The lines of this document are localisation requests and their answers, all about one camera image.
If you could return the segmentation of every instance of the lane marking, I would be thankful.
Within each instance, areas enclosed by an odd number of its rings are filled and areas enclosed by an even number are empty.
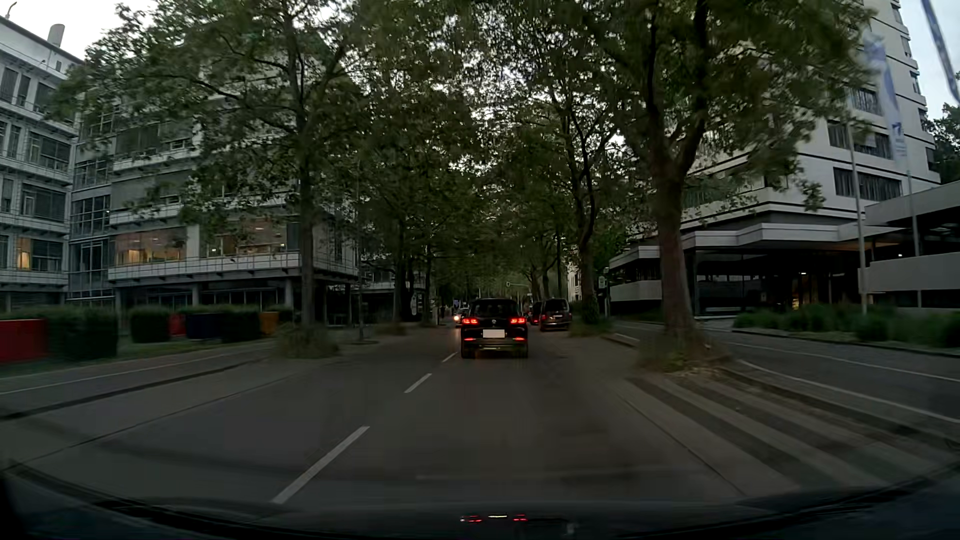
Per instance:
[[[324,469],[331,461],[337,458],[348,446],[356,442],[360,438],[360,435],[367,432],[370,429],[370,426],[361,426],[340,442],[336,447],[333,448],[330,452],[327,452],[325,456],[320,458],[320,461],[317,461],[309,469],[303,472],[302,475],[298,476],[297,479],[293,481],[290,485],[283,488],[283,491],[279,492],[276,497],[273,497],[270,502],[274,504],[283,504],[290,500],[291,497],[297,494],[304,485],[311,479],[313,479],[321,470]]]
[[[173,362],[173,363],[162,364],[162,365],[158,365],[158,366],[144,367],[144,368],[140,368],[140,369],[131,369],[131,370],[128,370],[128,371],[118,371],[118,372],[116,372],[116,373],[104,373],[103,375],[97,375],[97,376],[94,376],[94,377],[84,377],[84,378],[82,378],[82,379],[62,380],[62,381],[60,381],[60,382],[51,382],[50,384],[42,384],[42,385],[40,385],[40,386],[31,386],[31,387],[29,387],[29,388],[18,388],[18,389],[16,389],[16,390],[7,390],[7,391],[5,391],[5,392],[0,392],[0,396],[7,396],[7,395],[10,395],[10,394],[16,394],[16,393],[19,393],[19,392],[29,392],[29,391],[31,391],[31,390],[40,390],[40,389],[42,389],[42,388],[52,388],[52,387],[54,387],[54,386],[64,386],[65,384],[73,384],[74,382],[84,382],[84,381],[86,381],[86,380],[106,379],[107,377],[116,377],[116,376],[118,376],[118,375],[127,375],[128,373],[140,373],[140,372],[143,372],[143,371],[151,371],[151,370],[155,370],[155,369],[162,369],[162,368],[165,368],[165,367],[181,366],[181,365],[184,365],[184,364],[191,364],[191,363],[193,363],[193,362],[200,362],[200,361],[203,361],[203,360],[210,360],[210,359],[212,359],[212,358],[219,358],[220,356],[229,356],[229,355],[232,355],[232,353],[223,353],[223,354],[221,354],[221,355],[214,355],[214,356],[204,356],[203,358],[194,358],[194,359],[192,359],[192,360],[186,360],[186,361],[183,361],[183,362]]]
[[[433,375],[433,374],[432,374],[432,373],[428,373],[428,374],[424,375],[423,377],[420,377],[420,380],[418,380],[417,382],[414,382],[413,384],[411,384],[409,388],[407,388],[406,390],[403,391],[403,393],[404,393],[404,394],[409,394],[410,392],[413,392],[414,390],[417,389],[418,386],[420,386],[420,383],[421,383],[421,382],[424,382],[425,380],[429,379],[431,375]]]
[[[924,410],[924,409],[922,409],[922,408],[916,408],[916,407],[910,406],[910,405],[898,404],[898,403],[896,403],[896,402],[891,402],[891,401],[889,401],[889,400],[884,400],[884,399],[882,399],[882,398],[875,398],[875,397],[873,397],[873,396],[868,396],[868,395],[866,395],[866,394],[861,394],[861,393],[859,393],[859,392],[853,392],[852,390],[845,390],[845,389],[843,389],[843,388],[837,388],[836,386],[830,386],[829,384],[823,384],[822,382],[817,382],[816,380],[801,379],[800,377],[793,377],[793,376],[791,376],[791,375],[786,375],[785,373],[781,373],[781,372],[779,372],[779,371],[774,371],[774,370],[772,370],[772,369],[767,369],[767,368],[765,368],[765,367],[760,367],[760,366],[758,366],[758,365],[756,365],[756,364],[752,364],[752,363],[750,363],[750,362],[748,362],[748,361],[746,361],[746,360],[738,360],[738,362],[740,362],[741,364],[743,364],[743,365],[745,365],[745,366],[748,366],[748,367],[757,369],[757,370],[759,370],[759,371],[765,371],[765,372],[767,372],[767,373],[772,373],[772,374],[774,374],[774,375],[776,375],[776,376],[778,376],[778,377],[785,377],[785,378],[790,379],[790,380],[796,380],[796,381],[798,381],[798,382],[804,382],[804,383],[806,383],[806,384],[813,384],[814,386],[820,386],[821,388],[826,388],[827,390],[833,390],[833,391],[835,391],[835,392],[840,392],[840,393],[842,393],[842,394],[848,394],[848,395],[850,395],[850,396],[855,396],[855,397],[857,397],[857,398],[862,398],[862,399],[864,399],[864,400],[870,400],[870,401],[872,401],[872,402],[877,402],[877,403],[884,404],[884,405],[890,405],[890,406],[899,407],[899,408],[902,408],[902,409],[904,409],[904,410],[909,410],[910,412],[916,412],[916,413],[918,413],[918,414],[925,414],[926,416],[930,416],[930,417],[936,418],[936,419],[938,419],[938,420],[943,420],[943,421],[945,421],[945,422],[950,422],[950,423],[952,423],[952,424],[960,424],[960,420],[958,420],[958,419],[956,419],[956,418],[951,418],[951,417],[949,417],[949,416],[944,416],[943,414],[937,414],[936,412],[933,412],[933,411]]]
[[[900,368],[896,368],[896,367],[881,366],[881,365],[876,365],[876,364],[870,364],[870,363],[867,363],[867,362],[858,362],[858,361],[856,361],[856,360],[847,360],[846,358],[839,358],[839,357],[837,357],[837,356],[818,355],[818,354],[816,354],[816,353],[804,353],[804,352],[801,352],[801,351],[786,351],[786,350],[784,350],[784,349],[777,349],[777,348],[774,348],[774,347],[762,347],[762,346],[760,346],[760,345],[747,345],[746,343],[740,343],[740,342],[737,342],[737,341],[728,341],[727,343],[730,344],[730,345],[736,345],[736,346],[738,346],[738,347],[750,347],[751,349],[764,349],[764,350],[766,350],[766,351],[776,351],[776,352],[778,352],[778,353],[789,353],[789,354],[792,354],[792,355],[815,356],[815,357],[818,357],[818,358],[826,358],[827,360],[836,360],[836,361],[838,361],[838,362],[846,362],[846,363],[848,363],[848,364],[855,364],[855,365],[858,365],[858,366],[872,367],[872,368],[876,368],[876,369],[885,369],[885,370],[887,370],[887,371],[896,371],[897,373],[905,373],[905,374],[907,374],[907,375],[916,375],[917,377],[927,377],[927,378],[929,378],[929,379],[949,380],[950,382],[960,382],[960,379],[952,379],[952,378],[950,378],[950,377],[944,377],[944,376],[942,376],[942,375],[933,375],[933,374],[930,374],[930,373],[922,373],[922,372],[919,372],[919,371],[910,371],[910,370],[908,370],[908,369],[900,369]]]

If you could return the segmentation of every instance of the balcony railing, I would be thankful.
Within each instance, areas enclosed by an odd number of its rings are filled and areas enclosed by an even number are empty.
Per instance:
[[[299,268],[299,253],[237,255],[216,258],[187,258],[185,260],[167,260],[140,264],[125,264],[109,269],[109,278],[116,280],[135,280],[143,278],[167,278],[180,275],[197,275],[224,272],[250,272],[281,268]],[[316,257],[314,267],[331,272],[356,275],[356,267],[351,262],[334,261]]]

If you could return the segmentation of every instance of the red planter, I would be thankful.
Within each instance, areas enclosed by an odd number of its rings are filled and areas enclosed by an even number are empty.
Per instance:
[[[0,363],[47,356],[47,322],[43,319],[0,321]]]
[[[170,315],[170,335],[186,335],[186,323],[183,313],[172,313]]]

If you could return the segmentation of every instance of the curb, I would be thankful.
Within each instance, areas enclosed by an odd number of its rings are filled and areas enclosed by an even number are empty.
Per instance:
[[[900,436],[905,436],[920,442],[925,443],[929,446],[934,446],[939,448],[945,439],[955,443],[960,444],[960,437],[948,436],[944,433],[925,430],[923,428],[918,428],[917,426],[911,426],[909,424],[904,424],[897,420],[891,420],[889,418],[884,418],[878,416],[871,412],[861,410],[856,407],[838,404],[836,402],[819,398],[817,396],[812,396],[810,394],[805,394],[798,390],[792,390],[779,384],[769,382],[767,380],[760,380],[754,377],[751,377],[747,374],[736,371],[730,367],[719,366],[718,371],[724,376],[729,377],[734,380],[743,382],[744,384],[749,384],[751,386],[760,388],[767,392],[777,394],[778,396],[796,400],[805,405],[810,405],[827,412],[832,412],[846,418],[851,418],[862,424],[866,424],[872,428],[886,431],[889,433],[897,434]]]
[[[887,351],[900,351],[901,353],[916,353],[918,355],[945,356],[947,358],[960,358],[960,353],[950,353],[948,351],[927,351],[924,349],[909,349],[907,347],[892,347],[880,343],[870,343],[867,341],[833,341],[831,339],[819,339],[817,337],[808,337],[805,335],[775,334],[764,331],[750,331],[745,329],[732,329],[733,333],[748,333],[750,335],[766,335],[767,337],[787,337],[790,339],[802,339],[804,341],[815,341],[817,343],[829,343],[831,345],[858,345],[860,347],[873,347],[874,349],[885,349]]]

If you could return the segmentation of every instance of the white dashed line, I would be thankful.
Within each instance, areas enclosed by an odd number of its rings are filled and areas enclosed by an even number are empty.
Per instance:
[[[274,504],[283,504],[290,500],[291,497],[297,494],[304,485],[312,478],[314,478],[320,471],[330,464],[331,461],[337,458],[348,446],[353,444],[357,439],[360,438],[360,435],[364,434],[367,430],[370,429],[370,426],[361,426],[350,434],[349,437],[340,442],[333,450],[326,453],[325,456],[320,458],[320,461],[317,461],[309,469],[307,469],[302,475],[298,476],[297,479],[293,481],[290,485],[283,489],[280,493],[276,495],[271,500],[271,503]]]
[[[429,379],[431,375],[433,375],[433,374],[432,374],[432,373],[428,373],[428,374],[424,375],[423,377],[420,377],[420,380],[418,380],[417,382],[414,382],[413,384],[411,384],[409,388],[407,388],[406,390],[403,391],[403,393],[404,393],[404,394],[409,394],[410,392],[413,392],[414,390],[417,389],[418,386],[420,386],[420,383],[421,383],[421,382],[424,382],[425,380]]]

